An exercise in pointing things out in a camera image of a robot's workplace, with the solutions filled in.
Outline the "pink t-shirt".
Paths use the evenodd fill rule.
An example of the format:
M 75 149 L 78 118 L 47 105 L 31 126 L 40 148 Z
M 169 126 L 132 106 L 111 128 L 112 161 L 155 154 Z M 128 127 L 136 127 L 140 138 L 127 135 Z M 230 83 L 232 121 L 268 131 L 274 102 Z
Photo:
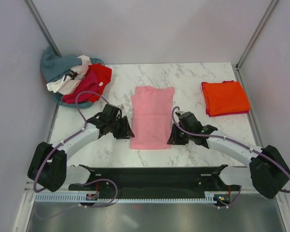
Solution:
M 171 148 L 174 88 L 136 87 L 131 96 L 133 106 L 131 149 L 164 150 Z

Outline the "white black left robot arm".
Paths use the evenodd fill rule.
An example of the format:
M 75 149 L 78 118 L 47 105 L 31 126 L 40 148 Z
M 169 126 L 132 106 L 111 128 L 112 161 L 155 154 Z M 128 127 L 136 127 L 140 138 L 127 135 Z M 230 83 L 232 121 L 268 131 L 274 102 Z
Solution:
M 86 145 L 112 134 L 117 140 L 135 137 L 128 118 L 119 107 L 106 104 L 101 112 L 85 119 L 78 131 L 61 141 L 37 145 L 28 169 L 28 178 L 33 181 L 33 190 L 56 192 L 64 185 L 82 186 L 91 190 L 96 186 L 93 169 L 85 165 L 68 166 L 68 160 Z

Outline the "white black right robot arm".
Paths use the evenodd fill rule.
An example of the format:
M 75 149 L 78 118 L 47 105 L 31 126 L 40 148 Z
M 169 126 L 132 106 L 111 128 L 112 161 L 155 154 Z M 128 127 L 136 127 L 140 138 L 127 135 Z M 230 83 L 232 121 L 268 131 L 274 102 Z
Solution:
M 192 112 L 172 110 L 170 145 L 186 145 L 190 141 L 221 152 L 242 164 L 241 167 L 221 166 L 212 177 L 212 186 L 223 190 L 230 185 L 254 188 L 272 199 L 278 193 L 290 193 L 290 169 L 278 149 L 272 145 L 260 147 L 232 138 L 212 125 L 202 125 Z

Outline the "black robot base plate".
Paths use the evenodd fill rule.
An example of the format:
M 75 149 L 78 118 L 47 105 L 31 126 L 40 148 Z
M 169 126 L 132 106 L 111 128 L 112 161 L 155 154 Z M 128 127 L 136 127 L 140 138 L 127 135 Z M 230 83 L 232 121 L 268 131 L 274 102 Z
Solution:
M 69 190 L 98 191 L 103 197 L 203 197 L 205 192 L 236 192 L 225 185 L 220 167 L 92 168 L 89 185 L 69 185 Z

